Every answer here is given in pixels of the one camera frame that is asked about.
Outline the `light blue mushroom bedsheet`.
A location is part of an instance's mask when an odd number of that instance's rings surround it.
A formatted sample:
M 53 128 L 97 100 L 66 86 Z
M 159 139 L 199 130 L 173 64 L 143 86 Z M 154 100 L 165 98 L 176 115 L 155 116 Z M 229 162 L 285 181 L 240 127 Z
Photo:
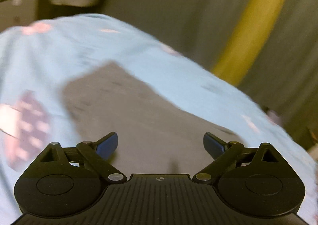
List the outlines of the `light blue mushroom bedsheet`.
M 48 143 L 85 141 L 65 107 L 66 84 L 110 63 L 180 110 L 232 131 L 245 146 L 274 145 L 306 186 L 299 216 L 316 223 L 315 161 L 248 96 L 137 28 L 89 14 L 1 34 L 1 224 L 20 217 L 14 185 Z

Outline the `grey curtain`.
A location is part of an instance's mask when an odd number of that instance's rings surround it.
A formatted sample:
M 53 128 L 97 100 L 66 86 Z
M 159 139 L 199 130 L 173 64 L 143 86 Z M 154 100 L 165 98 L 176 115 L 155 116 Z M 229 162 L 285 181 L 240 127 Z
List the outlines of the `grey curtain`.
M 107 0 L 124 20 L 199 63 L 217 64 L 249 0 Z M 289 135 L 313 145 L 317 129 L 317 0 L 285 0 L 253 66 L 236 86 L 278 112 Z

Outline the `yellow curtain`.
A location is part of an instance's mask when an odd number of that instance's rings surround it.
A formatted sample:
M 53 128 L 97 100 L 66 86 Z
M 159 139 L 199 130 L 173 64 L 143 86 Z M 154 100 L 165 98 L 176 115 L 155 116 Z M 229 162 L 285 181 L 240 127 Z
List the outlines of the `yellow curtain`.
M 265 45 L 285 0 L 249 0 L 211 72 L 238 86 Z

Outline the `grey sweatpants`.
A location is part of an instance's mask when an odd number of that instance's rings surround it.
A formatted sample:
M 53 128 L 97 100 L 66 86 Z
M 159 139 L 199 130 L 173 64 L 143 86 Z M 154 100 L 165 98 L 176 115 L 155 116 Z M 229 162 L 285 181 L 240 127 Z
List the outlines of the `grey sweatpants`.
M 119 138 L 112 164 L 132 173 L 193 175 L 212 162 L 203 137 L 240 141 L 232 131 L 184 112 L 116 63 L 68 82 L 63 101 L 81 139 Z

